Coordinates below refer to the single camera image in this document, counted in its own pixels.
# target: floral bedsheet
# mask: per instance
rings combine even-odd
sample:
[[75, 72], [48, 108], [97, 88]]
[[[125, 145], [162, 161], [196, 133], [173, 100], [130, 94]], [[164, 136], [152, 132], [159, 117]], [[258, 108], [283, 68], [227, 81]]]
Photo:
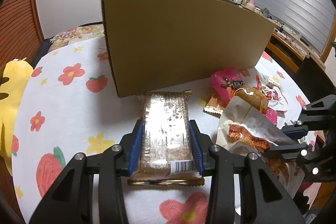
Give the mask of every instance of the floral bedsheet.
[[[266, 53], [254, 68], [240, 71], [243, 80], [256, 85], [256, 75], [279, 81], [288, 111], [278, 116], [278, 127], [297, 120], [302, 105], [309, 103], [290, 76]], [[219, 118], [203, 111], [211, 97], [209, 79], [164, 88], [193, 91], [188, 101], [189, 118], [215, 142]], [[136, 96], [119, 98], [107, 57], [105, 37], [91, 38], [58, 48], [40, 60], [29, 79], [19, 107], [12, 157], [18, 203], [28, 223], [54, 179], [77, 152], [102, 153], [142, 116]], [[307, 142], [315, 142], [310, 132]], [[99, 223], [98, 175], [93, 188], [93, 222]], [[122, 181], [129, 223], [203, 224], [208, 208], [211, 177], [200, 187], [132, 187]]]

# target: cardboard panel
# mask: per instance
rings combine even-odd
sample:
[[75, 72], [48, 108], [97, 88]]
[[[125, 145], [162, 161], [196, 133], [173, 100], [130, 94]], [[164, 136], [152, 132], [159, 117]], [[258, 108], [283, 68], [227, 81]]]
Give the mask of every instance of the cardboard panel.
[[102, 0], [120, 97], [256, 65], [274, 23], [224, 0]]

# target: floral blanket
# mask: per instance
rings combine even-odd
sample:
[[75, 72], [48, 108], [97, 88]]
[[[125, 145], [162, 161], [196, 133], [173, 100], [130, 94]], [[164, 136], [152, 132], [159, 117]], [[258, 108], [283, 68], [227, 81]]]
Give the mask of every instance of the floral blanket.
[[48, 52], [52, 52], [66, 45], [94, 37], [104, 36], [104, 25], [89, 25], [66, 30], [55, 35], [50, 41], [53, 42]]

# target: louvered door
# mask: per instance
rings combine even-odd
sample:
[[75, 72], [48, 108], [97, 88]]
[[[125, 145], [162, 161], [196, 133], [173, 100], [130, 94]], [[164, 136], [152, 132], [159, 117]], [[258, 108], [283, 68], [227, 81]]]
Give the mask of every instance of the louvered door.
[[0, 7], [0, 65], [33, 59], [43, 40], [35, 0], [4, 0]]

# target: yellow plush toy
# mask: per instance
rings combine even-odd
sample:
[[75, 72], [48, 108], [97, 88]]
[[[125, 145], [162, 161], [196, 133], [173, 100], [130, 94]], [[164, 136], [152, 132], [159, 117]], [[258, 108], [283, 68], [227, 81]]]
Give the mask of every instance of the yellow plush toy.
[[0, 68], [0, 156], [12, 175], [12, 140], [17, 110], [33, 68], [26, 61], [15, 59]]

